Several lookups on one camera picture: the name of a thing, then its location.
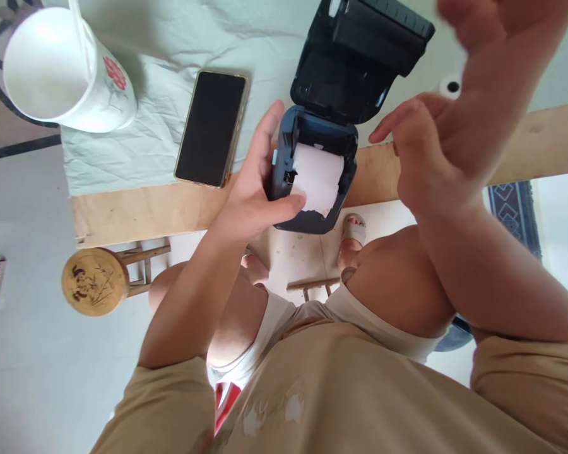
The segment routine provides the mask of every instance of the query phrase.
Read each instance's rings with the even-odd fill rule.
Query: phone screen
[[[240,76],[198,73],[175,178],[223,186],[245,88]]]

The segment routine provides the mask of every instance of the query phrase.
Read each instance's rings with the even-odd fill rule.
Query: straw
[[[80,13],[80,4],[78,0],[69,0],[69,10],[74,18],[74,31],[76,32],[76,38],[78,39],[78,47],[82,53],[82,58],[84,60],[84,67],[86,70],[86,80],[90,81],[91,69],[90,69],[90,57],[88,55],[88,46],[86,45],[84,22],[82,21],[82,14]]]

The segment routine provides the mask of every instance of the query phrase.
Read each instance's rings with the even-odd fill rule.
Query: portable printer
[[[322,0],[309,30],[282,118],[270,200],[290,194],[298,143],[344,158],[332,210],[302,211],[281,230],[321,235],[334,228],[357,169],[355,125],[381,109],[393,81],[410,74],[435,27],[396,0]]]

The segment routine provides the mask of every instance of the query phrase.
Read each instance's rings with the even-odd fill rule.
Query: patterned rug
[[[34,121],[16,109],[6,96],[2,77],[8,40],[16,27],[39,8],[40,0],[0,0],[0,158],[61,143],[58,125]]]
[[[543,260],[536,227],[535,203],[530,182],[510,183],[488,188],[494,216],[538,260]]]

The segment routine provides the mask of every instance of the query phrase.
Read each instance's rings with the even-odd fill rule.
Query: red flower design
[[[126,90],[126,76],[122,72],[122,69],[120,69],[115,61],[107,57],[103,57],[103,62],[105,63],[107,75],[114,81],[115,85],[120,90]]]

